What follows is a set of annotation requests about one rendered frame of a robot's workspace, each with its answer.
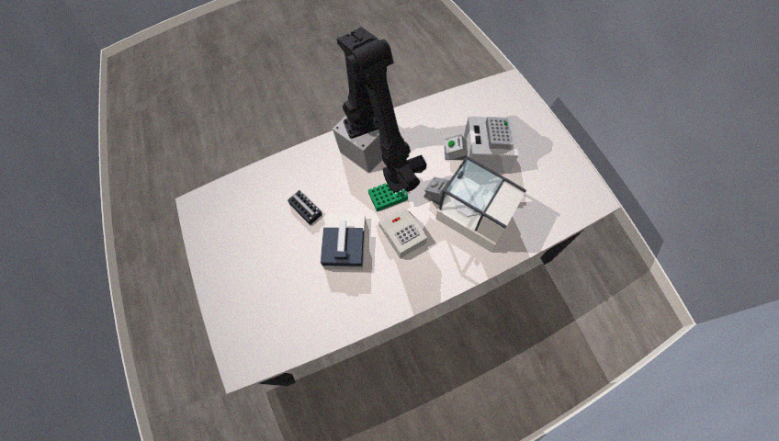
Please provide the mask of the green tube rack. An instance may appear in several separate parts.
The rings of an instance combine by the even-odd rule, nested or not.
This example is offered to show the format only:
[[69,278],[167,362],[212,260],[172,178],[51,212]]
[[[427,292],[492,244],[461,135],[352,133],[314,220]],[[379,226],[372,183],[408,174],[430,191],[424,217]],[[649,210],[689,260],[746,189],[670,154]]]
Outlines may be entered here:
[[368,194],[377,212],[408,200],[405,189],[395,194],[390,190],[388,183],[370,188]]

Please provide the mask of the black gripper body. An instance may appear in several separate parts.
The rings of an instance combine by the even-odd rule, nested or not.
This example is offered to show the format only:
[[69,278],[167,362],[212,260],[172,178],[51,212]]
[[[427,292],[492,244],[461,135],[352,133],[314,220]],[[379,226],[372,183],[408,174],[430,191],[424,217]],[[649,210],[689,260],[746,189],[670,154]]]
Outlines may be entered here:
[[383,175],[389,185],[389,188],[393,190],[393,193],[399,192],[399,190],[403,189],[403,186],[400,184],[396,176],[389,172],[388,167],[383,168]]

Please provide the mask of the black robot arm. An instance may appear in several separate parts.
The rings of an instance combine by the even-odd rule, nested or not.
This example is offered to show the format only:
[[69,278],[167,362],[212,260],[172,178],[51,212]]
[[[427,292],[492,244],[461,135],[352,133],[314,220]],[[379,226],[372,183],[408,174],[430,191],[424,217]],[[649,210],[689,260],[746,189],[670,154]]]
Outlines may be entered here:
[[337,43],[346,58],[349,95],[343,110],[350,139],[379,130],[384,164],[407,192],[414,190],[420,184],[415,173],[426,170],[427,163],[422,155],[406,160],[411,149],[400,134],[387,82],[387,66],[394,63],[389,44],[362,27]]

